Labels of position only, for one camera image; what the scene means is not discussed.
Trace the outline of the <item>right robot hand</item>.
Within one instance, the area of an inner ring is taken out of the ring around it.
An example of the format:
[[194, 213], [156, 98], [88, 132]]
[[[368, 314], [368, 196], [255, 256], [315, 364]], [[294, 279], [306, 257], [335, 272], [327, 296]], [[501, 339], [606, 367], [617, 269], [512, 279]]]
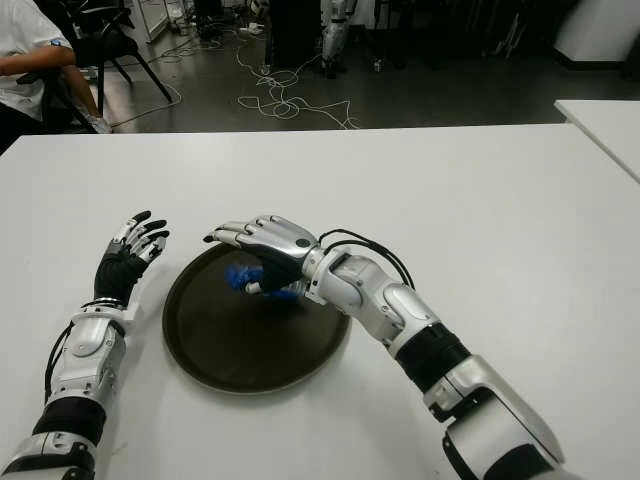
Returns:
[[308, 230], [275, 215], [224, 223], [207, 232], [203, 241], [233, 246], [261, 262], [262, 273], [242, 285], [251, 295], [271, 294], [302, 280], [307, 257], [319, 247]]

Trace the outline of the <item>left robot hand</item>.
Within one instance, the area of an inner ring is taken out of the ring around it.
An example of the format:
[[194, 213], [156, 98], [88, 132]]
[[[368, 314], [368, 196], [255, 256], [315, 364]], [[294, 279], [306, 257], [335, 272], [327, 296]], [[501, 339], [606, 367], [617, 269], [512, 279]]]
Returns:
[[149, 210], [129, 219], [109, 241], [94, 279], [94, 300], [124, 309], [137, 282], [164, 251], [170, 232], [166, 220]]

